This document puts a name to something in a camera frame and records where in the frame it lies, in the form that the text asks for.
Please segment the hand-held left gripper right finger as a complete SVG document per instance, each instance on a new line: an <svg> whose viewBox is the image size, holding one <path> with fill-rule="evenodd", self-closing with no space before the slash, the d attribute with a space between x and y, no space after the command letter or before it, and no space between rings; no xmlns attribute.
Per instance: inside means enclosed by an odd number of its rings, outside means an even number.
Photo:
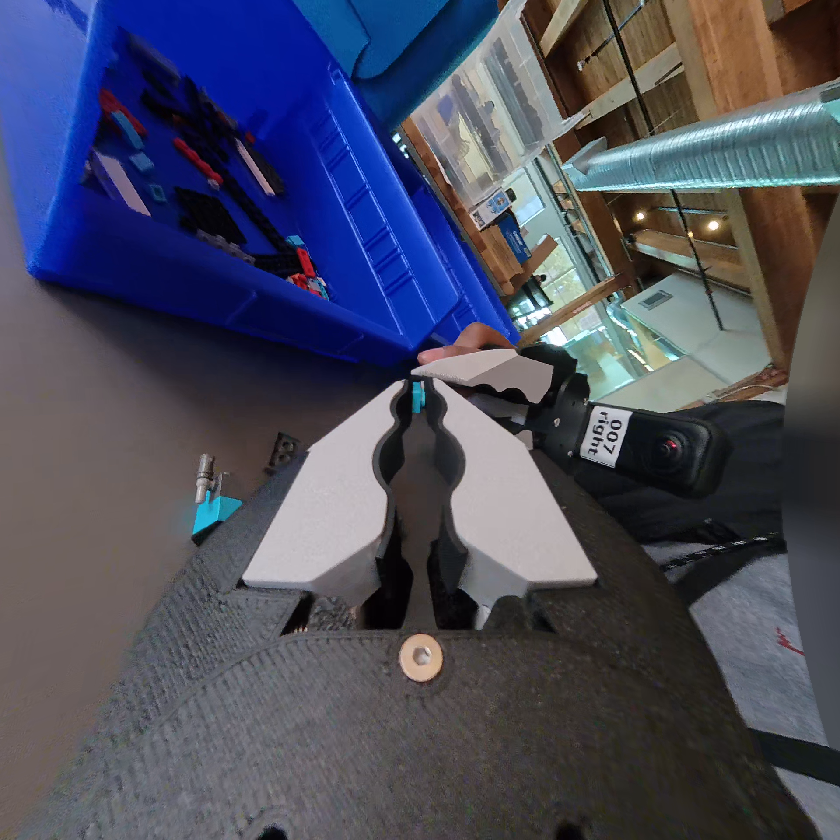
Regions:
<svg viewBox="0 0 840 840"><path fill-rule="evenodd" d="M596 583L521 440L442 382L427 383L427 421L448 492L436 547L447 624L480 629L500 599Z"/></svg>

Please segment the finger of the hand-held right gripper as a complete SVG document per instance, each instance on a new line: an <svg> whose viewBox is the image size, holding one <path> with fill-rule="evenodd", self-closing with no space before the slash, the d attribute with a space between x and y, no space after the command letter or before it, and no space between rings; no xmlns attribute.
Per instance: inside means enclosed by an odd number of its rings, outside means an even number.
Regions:
<svg viewBox="0 0 840 840"><path fill-rule="evenodd" d="M469 402L507 429L526 449L534 449L533 432L526 428L530 403L521 389L479 387L469 394Z"/></svg>
<svg viewBox="0 0 840 840"><path fill-rule="evenodd" d="M420 365L412 375L450 386L492 395L509 394L520 403L538 404L553 382L553 367L531 360L516 350L481 350Z"/></svg>

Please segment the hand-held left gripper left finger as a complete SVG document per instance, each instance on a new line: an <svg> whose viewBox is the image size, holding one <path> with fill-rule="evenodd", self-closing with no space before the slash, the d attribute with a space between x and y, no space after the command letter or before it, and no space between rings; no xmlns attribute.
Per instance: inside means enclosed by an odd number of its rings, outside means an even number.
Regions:
<svg viewBox="0 0 840 840"><path fill-rule="evenodd" d="M401 627L413 587L392 481L413 385L397 381L313 444L241 581L337 597L372 627Z"/></svg>

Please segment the teal and black brick assembly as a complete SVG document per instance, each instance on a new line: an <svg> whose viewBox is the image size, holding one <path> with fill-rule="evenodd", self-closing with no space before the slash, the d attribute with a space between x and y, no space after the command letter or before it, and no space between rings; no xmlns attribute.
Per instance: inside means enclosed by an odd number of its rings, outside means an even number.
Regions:
<svg viewBox="0 0 840 840"><path fill-rule="evenodd" d="M192 542L203 543L222 523L244 505L239 482L224 470L213 478L196 480L196 513L193 521Z"/></svg>

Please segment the blue plastic bin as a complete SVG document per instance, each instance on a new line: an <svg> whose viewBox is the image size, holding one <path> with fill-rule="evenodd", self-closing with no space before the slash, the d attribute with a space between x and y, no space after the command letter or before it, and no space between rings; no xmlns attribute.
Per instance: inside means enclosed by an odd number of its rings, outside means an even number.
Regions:
<svg viewBox="0 0 840 840"><path fill-rule="evenodd" d="M31 275L144 308L389 364L456 300L341 69L295 2L2 2L2 130ZM255 137L330 299L80 183L119 28L148 40Z"/></svg>
<svg viewBox="0 0 840 840"><path fill-rule="evenodd" d="M397 131L396 139L388 134L343 70L335 67L332 77L348 84L434 247L438 267L444 271L456 293L455 302L448 307L445 315L437 318L434 327L423 339L421 349L454 343L463 329L476 322L496 330L504 340L516 345L519 332L488 275L487 263L445 201L417 144L407 137L404 129Z"/></svg>

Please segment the person's right forearm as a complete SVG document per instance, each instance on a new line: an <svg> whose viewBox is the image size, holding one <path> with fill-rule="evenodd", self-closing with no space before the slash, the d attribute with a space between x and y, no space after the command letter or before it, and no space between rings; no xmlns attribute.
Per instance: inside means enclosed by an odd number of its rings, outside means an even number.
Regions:
<svg viewBox="0 0 840 840"><path fill-rule="evenodd" d="M570 475L639 543L726 543L782 532L784 405L713 402L674 412L724 432L731 453L721 483L689 499L577 460Z"/></svg>

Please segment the grey desk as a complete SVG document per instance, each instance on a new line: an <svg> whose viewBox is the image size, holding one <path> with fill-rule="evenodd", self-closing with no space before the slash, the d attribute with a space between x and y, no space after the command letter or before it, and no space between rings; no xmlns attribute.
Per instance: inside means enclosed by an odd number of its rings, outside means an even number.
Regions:
<svg viewBox="0 0 840 840"><path fill-rule="evenodd" d="M311 444L392 380L29 276L2 161L1 827L78 752L193 553L210 453L248 497L278 432Z"/></svg>

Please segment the person's right hand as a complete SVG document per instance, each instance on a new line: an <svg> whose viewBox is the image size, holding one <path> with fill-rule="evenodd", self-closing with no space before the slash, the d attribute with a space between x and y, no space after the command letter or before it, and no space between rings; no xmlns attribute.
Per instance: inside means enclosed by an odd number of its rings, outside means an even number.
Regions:
<svg viewBox="0 0 840 840"><path fill-rule="evenodd" d="M426 365L443 359L473 354L483 350L515 349L516 344L511 343L499 331L486 324L474 322L461 332L453 344L425 350L417 356L417 362L419 365Z"/></svg>

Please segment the dark grey toy brick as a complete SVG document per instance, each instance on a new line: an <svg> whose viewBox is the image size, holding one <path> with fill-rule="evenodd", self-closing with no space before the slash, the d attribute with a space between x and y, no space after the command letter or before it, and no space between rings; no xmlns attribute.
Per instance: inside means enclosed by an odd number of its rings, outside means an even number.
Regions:
<svg viewBox="0 0 840 840"><path fill-rule="evenodd" d="M300 441L288 434L279 432L276 437L263 472L266 476L274 476L278 470L288 466L300 447Z"/></svg>

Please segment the blue cardboard box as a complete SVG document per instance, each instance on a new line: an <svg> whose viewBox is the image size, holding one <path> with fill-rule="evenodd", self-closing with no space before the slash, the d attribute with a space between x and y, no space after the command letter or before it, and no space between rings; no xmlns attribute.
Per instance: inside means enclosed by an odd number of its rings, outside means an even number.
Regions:
<svg viewBox="0 0 840 840"><path fill-rule="evenodd" d="M510 209L506 210L497 217L495 225L499 227L519 265L526 263L531 258L531 250L525 242L515 213Z"/></svg>

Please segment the small picture card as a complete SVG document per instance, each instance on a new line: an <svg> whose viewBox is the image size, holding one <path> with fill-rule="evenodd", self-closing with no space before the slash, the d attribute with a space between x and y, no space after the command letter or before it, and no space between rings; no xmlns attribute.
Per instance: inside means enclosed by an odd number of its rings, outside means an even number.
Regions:
<svg viewBox="0 0 840 840"><path fill-rule="evenodd" d="M475 223L476 228L482 231L492 225L499 216L511 209L511 200L508 192L500 189L490 195L482 203L475 205L469 210L469 217Z"/></svg>

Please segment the grey sweatshirt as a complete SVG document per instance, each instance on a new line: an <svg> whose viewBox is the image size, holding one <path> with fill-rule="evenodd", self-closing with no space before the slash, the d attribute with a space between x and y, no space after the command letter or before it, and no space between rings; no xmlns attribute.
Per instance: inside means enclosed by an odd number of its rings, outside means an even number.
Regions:
<svg viewBox="0 0 840 840"><path fill-rule="evenodd" d="M722 545L649 545L689 609L763 758L799 794L838 799L779 534Z"/></svg>

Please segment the clear plastic drawer stack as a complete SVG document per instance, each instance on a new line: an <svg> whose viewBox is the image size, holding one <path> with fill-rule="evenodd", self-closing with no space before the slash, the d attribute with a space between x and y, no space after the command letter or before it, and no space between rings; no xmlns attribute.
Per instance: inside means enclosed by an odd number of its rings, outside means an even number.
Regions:
<svg viewBox="0 0 840 840"><path fill-rule="evenodd" d="M486 36L412 114L447 182L467 209L587 115L563 119L523 22L509 2Z"/></svg>

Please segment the pile of mixed toy bricks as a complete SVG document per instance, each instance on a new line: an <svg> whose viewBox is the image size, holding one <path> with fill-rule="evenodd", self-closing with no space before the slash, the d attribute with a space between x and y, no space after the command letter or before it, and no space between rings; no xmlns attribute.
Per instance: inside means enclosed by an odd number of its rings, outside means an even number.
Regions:
<svg viewBox="0 0 840 840"><path fill-rule="evenodd" d="M267 213L287 196L249 131L152 44L119 28L80 183L238 262L330 299L302 238Z"/></svg>

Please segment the silver ventilation duct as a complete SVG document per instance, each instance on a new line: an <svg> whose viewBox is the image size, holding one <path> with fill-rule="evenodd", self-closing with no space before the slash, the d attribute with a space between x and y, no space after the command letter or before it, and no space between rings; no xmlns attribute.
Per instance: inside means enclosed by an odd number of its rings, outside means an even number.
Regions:
<svg viewBox="0 0 840 840"><path fill-rule="evenodd" d="M839 184L839 79L563 163L578 193L715 193Z"/></svg>

